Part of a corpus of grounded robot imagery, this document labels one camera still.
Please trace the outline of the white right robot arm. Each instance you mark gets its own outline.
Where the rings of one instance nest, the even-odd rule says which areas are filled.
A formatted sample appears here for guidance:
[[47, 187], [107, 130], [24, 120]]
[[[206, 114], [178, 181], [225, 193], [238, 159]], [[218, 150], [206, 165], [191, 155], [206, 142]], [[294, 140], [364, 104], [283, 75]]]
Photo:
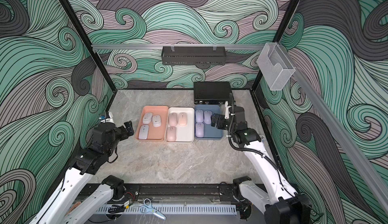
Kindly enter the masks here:
[[237, 193], [264, 215], [268, 224], [310, 224], [312, 203], [285, 179], [267, 154], [260, 135], [248, 127], [242, 107], [229, 106], [225, 115], [213, 114], [211, 125], [227, 131], [232, 149], [243, 152], [255, 167], [265, 187], [249, 178], [237, 179]]

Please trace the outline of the white mouse with logo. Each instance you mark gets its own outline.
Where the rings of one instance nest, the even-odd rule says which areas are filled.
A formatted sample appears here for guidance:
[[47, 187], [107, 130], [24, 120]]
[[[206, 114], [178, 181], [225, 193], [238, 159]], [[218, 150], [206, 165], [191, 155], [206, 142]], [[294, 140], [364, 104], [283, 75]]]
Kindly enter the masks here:
[[145, 113], [142, 117], [142, 123], [144, 125], [148, 125], [149, 123], [152, 122], [152, 118], [153, 118], [153, 113], [152, 112], [148, 112], [148, 113]]

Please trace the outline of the purple mouse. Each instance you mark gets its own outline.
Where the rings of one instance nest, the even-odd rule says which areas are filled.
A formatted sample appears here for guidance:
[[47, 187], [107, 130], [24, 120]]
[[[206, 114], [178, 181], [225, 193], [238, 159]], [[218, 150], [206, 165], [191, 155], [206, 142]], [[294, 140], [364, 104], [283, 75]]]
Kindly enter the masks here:
[[196, 123], [204, 123], [205, 117], [204, 117], [204, 111], [202, 109], [195, 110], [195, 118]]
[[212, 111], [210, 110], [205, 110], [204, 111], [204, 123], [207, 125], [210, 125], [212, 123]]
[[205, 125], [204, 123], [196, 123], [195, 125], [195, 136], [197, 138], [203, 138], [205, 135]]

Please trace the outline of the pale blue white mouse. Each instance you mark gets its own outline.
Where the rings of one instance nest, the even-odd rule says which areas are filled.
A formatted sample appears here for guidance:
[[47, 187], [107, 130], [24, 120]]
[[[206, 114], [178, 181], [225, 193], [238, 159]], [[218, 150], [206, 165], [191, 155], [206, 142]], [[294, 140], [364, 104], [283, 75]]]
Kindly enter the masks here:
[[146, 140], [148, 138], [149, 125], [142, 125], [139, 129], [138, 139]]

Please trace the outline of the cream storage tray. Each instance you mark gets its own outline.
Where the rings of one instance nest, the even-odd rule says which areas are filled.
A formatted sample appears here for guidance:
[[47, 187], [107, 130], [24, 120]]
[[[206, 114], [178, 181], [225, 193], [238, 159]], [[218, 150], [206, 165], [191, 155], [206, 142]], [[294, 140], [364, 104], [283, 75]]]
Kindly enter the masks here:
[[[195, 110], [192, 107], [170, 107], [168, 110], [168, 117], [170, 113], [182, 113], [185, 112], [188, 115], [188, 122], [186, 126], [180, 126], [177, 124], [176, 126], [176, 141], [168, 142], [168, 143], [191, 143], [195, 138], [195, 119], [194, 114]], [[167, 142], [166, 133], [168, 129], [168, 118], [167, 118], [167, 127], [165, 130], [164, 140]]]

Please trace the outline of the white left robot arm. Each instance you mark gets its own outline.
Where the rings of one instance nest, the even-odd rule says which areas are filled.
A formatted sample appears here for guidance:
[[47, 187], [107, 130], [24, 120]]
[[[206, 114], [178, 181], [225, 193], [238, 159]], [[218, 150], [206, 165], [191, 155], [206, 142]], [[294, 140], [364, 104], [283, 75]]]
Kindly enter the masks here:
[[117, 152], [118, 143], [133, 135], [131, 121], [121, 127], [116, 127], [112, 122], [101, 122], [95, 127], [90, 143], [76, 153], [62, 182], [31, 223], [84, 224], [108, 201], [122, 200], [125, 195], [124, 181], [108, 176], [75, 210], [70, 210], [79, 193], [100, 167], [111, 162], [109, 158]]

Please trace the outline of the pink mouse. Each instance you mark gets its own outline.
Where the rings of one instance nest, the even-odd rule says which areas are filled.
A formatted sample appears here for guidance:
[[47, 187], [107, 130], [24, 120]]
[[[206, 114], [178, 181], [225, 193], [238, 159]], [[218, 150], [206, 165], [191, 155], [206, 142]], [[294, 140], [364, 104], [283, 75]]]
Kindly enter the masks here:
[[167, 142], [175, 142], [176, 141], [176, 127], [168, 127], [166, 133]]
[[171, 127], [176, 127], [178, 124], [178, 116], [177, 113], [170, 113], [168, 117], [168, 124]]

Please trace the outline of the peach mouse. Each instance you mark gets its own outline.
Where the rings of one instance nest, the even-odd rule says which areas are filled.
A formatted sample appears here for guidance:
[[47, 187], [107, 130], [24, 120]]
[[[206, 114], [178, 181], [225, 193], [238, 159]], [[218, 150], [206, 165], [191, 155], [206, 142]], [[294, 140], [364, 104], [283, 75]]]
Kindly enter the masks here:
[[180, 126], [186, 126], [188, 122], [188, 115], [185, 112], [178, 114], [178, 124]]

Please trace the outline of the pink storage tray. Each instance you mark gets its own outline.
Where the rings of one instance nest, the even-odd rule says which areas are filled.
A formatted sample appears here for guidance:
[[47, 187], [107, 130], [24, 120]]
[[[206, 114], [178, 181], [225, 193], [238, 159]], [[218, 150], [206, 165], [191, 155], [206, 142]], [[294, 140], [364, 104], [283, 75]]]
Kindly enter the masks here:
[[[139, 118], [139, 123], [135, 132], [135, 139], [139, 141], [163, 141], [164, 140], [164, 135], [165, 135], [165, 130], [167, 127], [167, 118], [168, 118], [168, 106], [164, 105], [146, 105], [143, 107], [140, 118]], [[161, 126], [155, 127], [152, 121], [148, 124], [143, 123], [143, 117], [148, 114], [152, 113], [152, 117], [154, 116], [160, 116], [161, 118]], [[148, 133], [147, 133], [147, 138], [140, 138], [140, 133], [142, 131], [142, 126], [148, 126]]]

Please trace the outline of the blue storage tray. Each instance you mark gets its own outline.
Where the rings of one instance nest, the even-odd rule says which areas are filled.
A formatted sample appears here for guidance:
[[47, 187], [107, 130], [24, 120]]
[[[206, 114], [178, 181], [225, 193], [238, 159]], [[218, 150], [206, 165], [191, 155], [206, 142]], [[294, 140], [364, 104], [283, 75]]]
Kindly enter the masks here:
[[[202, 109], [210, 110], [213, 114], [221, 114], [221, 108], [218, 105], [196, 105], [195, 110]], [[217, 129], [216, 127], [212, 127], [211, 124], [207, 125], [205, 124], [205, 135], [203, 138], [197, 138], [198, 140], [220, 140], [223, 137], [223, 131]]]

